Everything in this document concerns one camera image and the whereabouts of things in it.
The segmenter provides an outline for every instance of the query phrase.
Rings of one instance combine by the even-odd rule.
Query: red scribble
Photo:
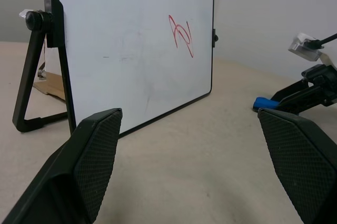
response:
[[[187,28],[189,29],[190,35],[187,33],[187,31],[185,30],[185,28],[183,28],[181,25],[176,25],[175,24],[175,21],[174,21],[174,19],[173,19],[173,17],[171,15],[168,16],[168,20],[170,21],[170,26],[171,26],[171,29],[172,29],[172,33],[173,33],[174,42],[175,42],[176,47],[178,48],[177,36],[176,36],[177,35],[177,31],[178,31],[180,37],[183,38],[183,40],[185,41],[186,46],[189,49],[190,55],[193,58],[193,56],[194,56],[193,55],[193,44],[192,44],[192,36],[191,36],[191,31],[190,31],[189,23],[186,21]]]

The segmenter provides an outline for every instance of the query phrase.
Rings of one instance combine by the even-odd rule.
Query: black whiteboard frame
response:
[[[214,32],[214,0],[213,0],[213,19],[212,19],[212,44],[214,44],[214,38],[215,38],[215,32]],[[196,99],[193,99],[185,104],[182,104],[168,112],[165,112],[151,120],[148,120],[134,128],[131,128],[123,133],[120,134],[120,137],[123,137],[127,134],[130,134],[140,128],[143,128],[173,112],[176,112],[200,99],[205,98],[206,96],[208,96],[209,94],[211,94],[212,92],[212,87],[213,87],[213,47],[212,46],[212,63],[211,63],[211,89],[209,91],[209,93],[206,93]],[[73,131],[76,128],[76,120],[75,120],[75,111],[74,111],[74,104],[73,104],[73,97],[72,97],[72,89],[71,89],[71,81],[70,81],[70,76],[69,76],[69,68],[68,68],[68,61],[67,61],[67,52],[66,52],[66,47],[65,45],[62,47],[58,48],[58,53],[60,56],[60,64],[61,64],[61,71],[62,71],[62,79],[63,79],[63,85],[64,85],[64,92],[65,92],[65,102],[66,102],[66,106],[67,106],[67,113],[68,113],[68,120],[69,120],[69,126],[70,126],[70,132],[73,133]]]

